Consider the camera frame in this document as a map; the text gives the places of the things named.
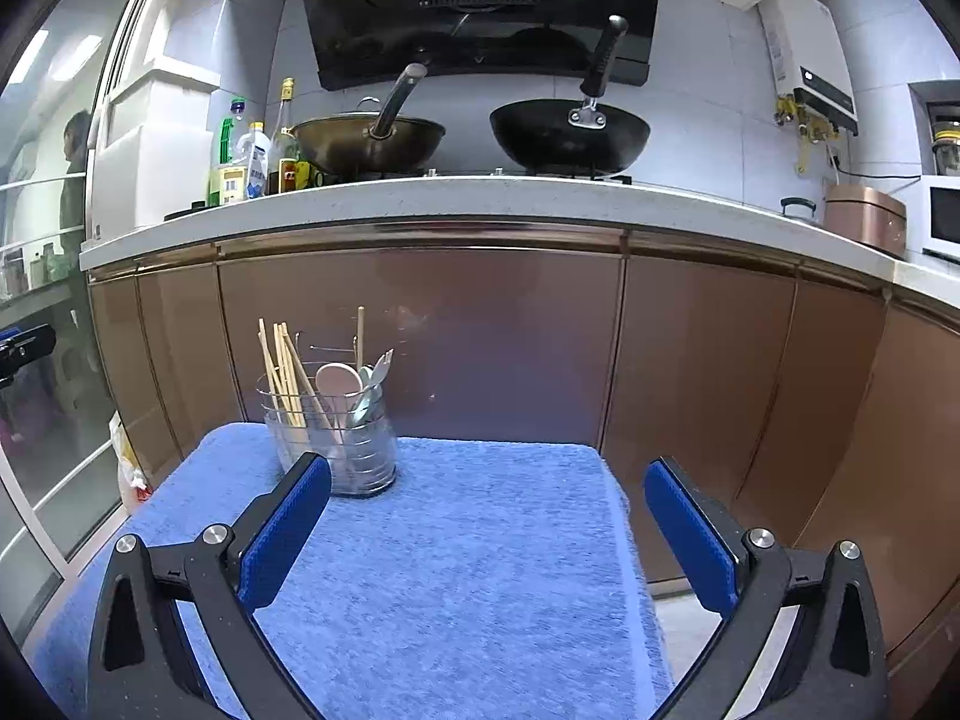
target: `white microwave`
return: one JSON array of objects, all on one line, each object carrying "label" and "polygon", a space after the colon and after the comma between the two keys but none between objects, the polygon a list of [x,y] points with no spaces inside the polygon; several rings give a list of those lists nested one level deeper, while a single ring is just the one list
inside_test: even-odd
[{"label": "white microwave", "polygon": [[960,263],[960,178],[925,175],[920,186],[923,253]]}]

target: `white countertop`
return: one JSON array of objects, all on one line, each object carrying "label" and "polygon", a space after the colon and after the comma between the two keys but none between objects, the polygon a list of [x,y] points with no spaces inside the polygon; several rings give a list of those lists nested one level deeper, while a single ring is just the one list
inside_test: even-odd
[{"label": "white countertop", "polygon": [[960,308],[960,279],[754,206],[649,184],[503,175],[342,184],[211,208],[90,245],[80,267],[89,271],[253,233],[414,218],[516,218],[699,233],[832,263]]}]

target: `light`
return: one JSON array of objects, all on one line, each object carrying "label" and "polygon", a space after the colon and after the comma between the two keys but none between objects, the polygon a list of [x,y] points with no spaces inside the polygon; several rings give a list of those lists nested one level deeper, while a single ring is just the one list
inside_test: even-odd
[{"label": "light", "polygon": [[51,75],[51,78],[54,81],[69,81],[73,76],[80,72],[80,69],[83,68],[83,65],[92,57],[96,50],[100,47],[100,42],[103,38],[100,35],[88,35],[80,41],[77,50],[73,52],[68,60],[64,62],[59,68],[56,68],[56,71]]},{"label": "light", "polygon": [[17,62],[16,67],[13,68],[13,72],[11,73],[10,81],[8,81],[8,83],[23,83],[23,79],[27,77],[27,73],[30,71],[30,66],[34,64],[34,60],[37,59],[37,55],[40,53],[40,49],[42,49],[43,43],[49,34],[50,33],[46,29],[41,29],[37,34],[34,35],[30,41],[30,45],[27,46],[27,50],[23,52],[23,56],[20,57],[20,61]]}]

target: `black range hood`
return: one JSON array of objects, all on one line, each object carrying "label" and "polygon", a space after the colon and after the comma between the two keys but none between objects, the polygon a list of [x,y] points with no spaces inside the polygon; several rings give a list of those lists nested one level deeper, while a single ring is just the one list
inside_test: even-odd
[{"label": "black range hood", "polygon": [[649,73],[656,0],[304,0],[325,89],[394,79],[410,62],[430,74],[574,76],[609,15],[630,31],[613,80]]}]

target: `black wok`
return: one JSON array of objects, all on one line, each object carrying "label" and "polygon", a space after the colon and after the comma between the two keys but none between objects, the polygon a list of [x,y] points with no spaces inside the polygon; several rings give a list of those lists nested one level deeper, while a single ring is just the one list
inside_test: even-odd
[{"label": "black wok", "polygon": [[379,113],[353,111],[297,124],[292,132],[304,156],[333,175],[414,170],[429,159],[446,132],[428,119],[399,115],[425,75],[424,65],[407,65]]},{"label": "black wok", "polygon": [[608,175],[622,172],[640,156],[650,125],[632,113],[597,103],[607,88],[616,47],[627,20],[608,19],[594,50],[584,99],[522,100],[490,114],[493,135],[512,160],[533,172]]}]

